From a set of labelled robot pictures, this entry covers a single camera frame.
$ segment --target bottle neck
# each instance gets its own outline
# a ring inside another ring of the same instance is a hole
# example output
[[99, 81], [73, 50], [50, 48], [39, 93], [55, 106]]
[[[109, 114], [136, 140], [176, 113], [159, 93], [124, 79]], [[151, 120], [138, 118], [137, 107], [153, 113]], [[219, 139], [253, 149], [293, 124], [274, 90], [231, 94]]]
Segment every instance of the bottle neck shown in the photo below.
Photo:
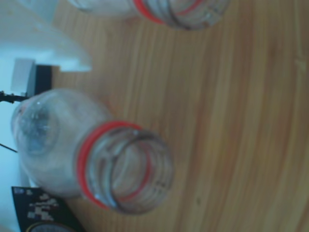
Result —
[[146, 18], [186, 30], [203, 29], [218, 22], [230, 0], [133, 0]]
[[79, 182], [97, 205], [140, 214], [164, 199], [173, 169], [166, 145], [153, 133], [120, 126], [98, 136], [88, 150], [86, 159], [78, 158], [84, 163]]

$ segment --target wood grain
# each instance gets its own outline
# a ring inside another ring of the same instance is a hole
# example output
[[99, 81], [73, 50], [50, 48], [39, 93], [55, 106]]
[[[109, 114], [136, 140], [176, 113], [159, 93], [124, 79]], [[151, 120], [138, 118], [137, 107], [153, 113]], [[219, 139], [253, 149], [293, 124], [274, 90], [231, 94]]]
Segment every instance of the wood grain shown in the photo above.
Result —
[[158, 132], [175, 160], [168, 200], [141, 217], [70, 202], [89, 232], [309, 231], [309, 1], [232, 0], [197, 32], [92, 17], [55, 25], [94, 59], [54, 87], [98, 97]]

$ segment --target black object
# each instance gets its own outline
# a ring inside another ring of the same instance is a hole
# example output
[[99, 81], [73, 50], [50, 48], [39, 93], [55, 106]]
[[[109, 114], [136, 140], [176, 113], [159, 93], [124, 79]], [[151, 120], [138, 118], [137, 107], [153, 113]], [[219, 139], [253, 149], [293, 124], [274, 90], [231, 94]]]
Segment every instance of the black object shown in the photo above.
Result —
[[4, 148], [6, 148], [6, 149], [8, 149], [8, 150], [10, 150], [10, 151], [13, 151], [13, 152], [17, 153], [16, 150], [14, 150], [14, 149], [12, 149], [12, 148], [6, 146], [6, 145], [0, 144], [0, 146], [4, 147]]
[[52, 67], [46, 65], [37, 65], [36, 69], [33, 70], [36, 72], [35, 75], [30, 75], [30, 79], [27, 87], [27, 94], [25, 97], [17, 96], [14, 94], [5, 94], [3, 91], [0, 91], [0, 102], [22, 102], [29, 97], [43, 93], [52, 88]]
[[66, 203], [40, 188], [12, 187], [21, 232], [86, 232]]
[[3, 91], [0, 92], [0, 102], [9, 102], [14, 103], [16, 102], [22, 102], [23, 100], [26, 100], [28, 97], [22, 97], [22, 96], [16, 96], [14, 94], [5, 94]]
[[52, 88], [52, 67], [47, 65], [37, 65], [35, 75], [28, 81], [27, 96], [33, 97]]

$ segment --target clear plastic bottle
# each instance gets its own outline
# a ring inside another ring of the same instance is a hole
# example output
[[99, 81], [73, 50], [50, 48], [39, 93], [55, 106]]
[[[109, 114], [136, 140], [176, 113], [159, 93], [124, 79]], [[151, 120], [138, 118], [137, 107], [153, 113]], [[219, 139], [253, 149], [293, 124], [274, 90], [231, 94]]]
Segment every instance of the clear plastic bottle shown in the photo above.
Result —
[[84, 195], [103, 208], [141, 214], [170, 189], [165, 143], [137, 125], [113, 121], [80, 92], [56, 89], [22, 102], [12, 130], [25, 171], [56, 196]]
[[218, 22], [230, 0], [68, 0], [84, 12], [105, 16], [141, 15], [181, 29], [202, 29]]

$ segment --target red ring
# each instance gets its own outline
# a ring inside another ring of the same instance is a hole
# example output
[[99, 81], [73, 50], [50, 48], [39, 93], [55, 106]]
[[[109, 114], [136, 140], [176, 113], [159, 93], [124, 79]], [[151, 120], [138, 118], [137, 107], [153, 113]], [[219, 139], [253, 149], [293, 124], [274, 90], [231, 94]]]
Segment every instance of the red ring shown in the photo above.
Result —
[[133, 0], [133, 3], [143, 16], [145, 16], [146, 18], [150, 19], [155, 23], [163, 24], [163, 22], [160, 19], [154, 17], [153, 14], [147, 9], [143, 0]]
[[90, 155], [91, 149], [93, 145], [95, 144], [95, 142], [106, 132], [116, 129], [116, 128], [120, 128], [120, 127], [129, 127], [129, 128], [134, 128], [137, 130], [141, 129], [141, 127], [138, 125], [124, 122], [124, 121], [112, 121], [112, 122], [105, 123], [99, 126], [98, 128], [96, 128], [85, 139], [85, 141], [83, 142], [81, 146], [81, 149], [78, 154], [78, 159], [77, 159], [77, 179], [78, 179], [78, 182], [81, 186], [83, 193], [89, 200], [91, 200], [92, 202], [94, 202], [95, 204], [97, 204], [98, 206], [104, 209], [108, 209], [108, 206], [106, 206], [101, 201], [96, 199], [88, 187], [87, 180], [86, 180], [86, 164], [87, 164], [88, 156]]

